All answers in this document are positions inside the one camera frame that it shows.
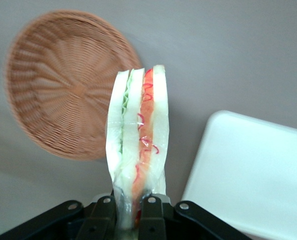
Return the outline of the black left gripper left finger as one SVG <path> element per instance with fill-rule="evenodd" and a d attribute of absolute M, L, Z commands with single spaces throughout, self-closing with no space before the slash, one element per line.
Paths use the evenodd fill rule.
<path fill-rule="evenodd" d="M 0 240 L 112 240 L 117 220 L 113 195 L 84 206 L 65 201 L 0 234 Z"/>

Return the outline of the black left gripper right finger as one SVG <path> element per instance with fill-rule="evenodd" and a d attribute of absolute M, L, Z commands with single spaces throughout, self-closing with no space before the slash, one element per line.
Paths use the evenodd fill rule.
<path fill-rule="evenodd" d="M 249 240 L 250 238 L 188 200 L 170 204 L 166 195 L 143 199 L 139 240 Z"/>

